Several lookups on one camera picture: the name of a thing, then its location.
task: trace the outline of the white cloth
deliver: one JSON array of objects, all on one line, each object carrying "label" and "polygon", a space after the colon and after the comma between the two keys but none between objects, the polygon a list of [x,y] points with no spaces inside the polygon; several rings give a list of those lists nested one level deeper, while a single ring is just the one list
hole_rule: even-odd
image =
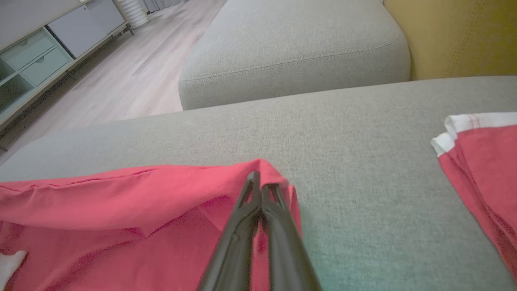
[{"label": "white cloth", "polygon": [[7,281],[18,270],[26,254],[26,251],[17,251],[11,256],[0,253],[0,290],[5,289]]},{"label": "white cloth", "polygon": [[446,133],[433,138],[431,145],[441,156],[454,148],[458,133],[476,128],[504,127],[517,125],[517,112],[494,112],[451,115],[445,118]]}]

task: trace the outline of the sofa seam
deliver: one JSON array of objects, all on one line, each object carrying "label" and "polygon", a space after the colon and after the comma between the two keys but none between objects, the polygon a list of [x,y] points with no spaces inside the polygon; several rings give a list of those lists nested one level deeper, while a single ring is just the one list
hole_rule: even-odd
[{"label": "sofa seam", "polygon": [[224,78],[224,77],[228,77],[228,76],[238,76],[238,75],[243,75],[243,74],[246,74],[249,72],[268,70],[268,69],[275,68],[275,67],[285,67],[285,66],[289,66],[289,65],[308,63],[308,62],[312,62],[312,61],[336,59],[336,58],[340,58],[340,57],[346,57],[349,55],[366,54],[366,53],[370,53],[370,52],[373,52],[375,50],[378,50],[378,49],[381,49],[384,47],[388,47],[388,46],[396,43],[398,40],[399,40],[399,34],[397,34],[397,36],[395,37],[394,40],[387,42],[385,44],[376,46],[376,47],[369,47],[366,49],[355,50],[355,51],[301,57],[298,59],[280,61],[280,62],[271,63],[271,64],[267,64],[267,65],[261,65],[261,66],[248,67],[248,68],[244,68],[244,69],[227,71],[227,72],[212,74],[212,75],[203,76],[203,77],[182,79],[181,81],[187,82],[187,83],[195,83],[195,82],[201,82],[201,81],[206,81],[206,80],[220,79],[220,78]]},{"label": "sofa seam", "polygon": [[485,3],[486,3],[485,0],[481,0],[479,2],[479,4],[477,5],[477,7],[472,12],[471,18],[469,20],[469,24],[467,25],[467,29],[465,30],[465,32],[463,33],[463,35],[460,39],[460,46],[452,55],[451,62],[449,63],[449,66],[447,67],[447,70],[445,71],[445,74],[443,76],[444,78],[451,77],[452,73],[456,69],[456,65],[458,64],[460,54],[461,54],[461,52],[463,52],[465,50],[465,43],[470,39],[470,36],[472,34],[472,29],[473,29],[473,27],[476,26],[478,19],[479,19],[479,14],[480,14],[481,10],[483,9],[483,6],[485,5]]}]

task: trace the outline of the white trim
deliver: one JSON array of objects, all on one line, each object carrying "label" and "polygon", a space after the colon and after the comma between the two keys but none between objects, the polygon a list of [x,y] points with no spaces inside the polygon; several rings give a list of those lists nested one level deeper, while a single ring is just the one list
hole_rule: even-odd
[{"label": "white trim", "polygon": [[454,148],[458,133],[475,128],[517,125],[517,112],[494,112],[450,115],[445,118],[446,133],[431,140],[436,154],[441,156]]},{"label": "white trim", "polygon": [[438,156],[441,156],[454,148],[454,139],[449,133],[442,133],[431,140],[431,145]]}]

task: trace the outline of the yellow pillow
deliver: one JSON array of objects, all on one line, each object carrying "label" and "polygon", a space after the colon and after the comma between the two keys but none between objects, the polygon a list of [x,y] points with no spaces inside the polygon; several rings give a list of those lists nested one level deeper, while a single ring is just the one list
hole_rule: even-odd
[{"label": "yellow pillow", "polygon": [[517,75],[517,0],[385,0],[411,79]]}]

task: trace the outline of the red fabric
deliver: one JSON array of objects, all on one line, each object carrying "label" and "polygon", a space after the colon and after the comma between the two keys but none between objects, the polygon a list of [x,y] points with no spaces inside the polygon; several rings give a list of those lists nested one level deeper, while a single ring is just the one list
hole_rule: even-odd
[{"label": "red fabric", "polygon": [[[269,163],[152,166],[0,183],[0,252],[27,250],[13,290],[194,290],[246,177],[296,192]],[[267,238],[255,238],[253,290],[268,290]]]},{"label": "red fabric", "polygon": [[517,281],[517,126],[460,132],[438,159]]}]

